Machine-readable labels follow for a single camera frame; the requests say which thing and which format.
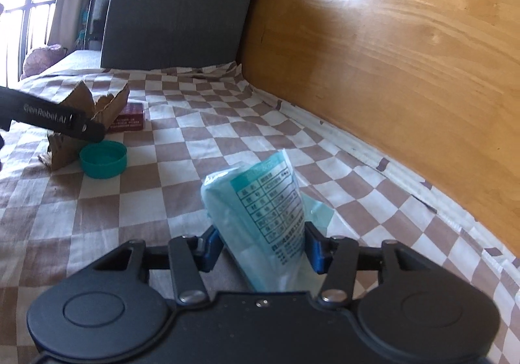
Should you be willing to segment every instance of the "teal bottle cap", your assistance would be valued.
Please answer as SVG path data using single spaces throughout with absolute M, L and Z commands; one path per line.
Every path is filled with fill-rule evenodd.
M 113 178 L 126 169 L 126 147 L 115 141 L 88 144 L 80 151 L 80 162 L 91 178 Z

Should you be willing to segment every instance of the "mattress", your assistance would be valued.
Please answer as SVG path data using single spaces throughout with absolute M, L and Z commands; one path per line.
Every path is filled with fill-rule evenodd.
M 63 74 L 68 70 L 81 70 L 84 72 L 85 69 L 99 69 L 100 66 L 101 51 L 77 50 L 72 51 L 71 54 L 44 70 L 40 74 L 40 77 L 52 74 Z
M 201 234 L 211 225 L 200 196 L 204 177 L 237 162 L 257 163 L 279 149 L 287 151 L 301 191 L 334 209 L 329 236 L 369 246 L 395 238 L 469 281 L 500 309 L 490 360 L 520 362 L 516 269 L 495 259 L 500 248 L 483 248 L 481 239 L 389 179 L 388 160 L 384 166 L 361 161 L 370 158 L 368 147 L 365 154 L 359 144 L 356 158 L 338 146 L 340 136 L 321 130 L 323 122 L 304 125 L 295 109 L 290 118 L 289 106 L 254 89 L 235 63 L 146 72 L 56 69 L 27 80 L 22 90 L 60 101 L 79 81 L 95 96 L 128 82 L 129 100 L 145 105 L 146 127 L 108 135 L 127 146 L 128 168 L 104 181 L 85 176 L 77 162 L 49 173 L 37 157 L 48 145 L 45 130 L 13 123 L 3 133 L 1 363 L 25 364 L 36 355 L 25 314 L 40 293 L 128 239 L 162 245 L 181 234 Z M 203 278 L 209 291 L 246 289 L 225 253 Z M 376 284 L 373 272 L 358 273 L 355 295 Z M 168 280 L 152 274 L 151 285 L 171 297 Z

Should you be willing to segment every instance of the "light blue plastic bag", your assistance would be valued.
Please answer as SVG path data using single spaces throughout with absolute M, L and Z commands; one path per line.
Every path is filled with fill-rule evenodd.
M 303 254 L 304 222 L 325 233 L 334 211 L 306 195 L 302 199 L 285 151 L 207 176 L 201 195 L 254 290 L 312 291 L 320 285 Z

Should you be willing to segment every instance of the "wooden panel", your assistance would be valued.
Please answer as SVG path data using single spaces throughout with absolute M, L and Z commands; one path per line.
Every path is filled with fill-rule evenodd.
M 520 0 L 253 0 L 241 59 L 520 254 Z

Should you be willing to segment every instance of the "torn cardboard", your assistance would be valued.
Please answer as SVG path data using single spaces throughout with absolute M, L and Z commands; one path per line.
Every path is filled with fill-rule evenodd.
M 126 106 L 129 93 L 130 87 L 125 84 L 115 96 L 113 94 L 102 95 L 97 101 L 94 101 L 92 93 L 82 81 L 74 87 L 61 104 L 84 111 L 88 118 L 102 123 L 106 129 Z M 40 154 L 38 159 L 53 171 L 76 161 L 81 149 L 88 144 L 87 141 L 55 132 L 49 133 L 47 138 L 49 140 L 47 153 Z

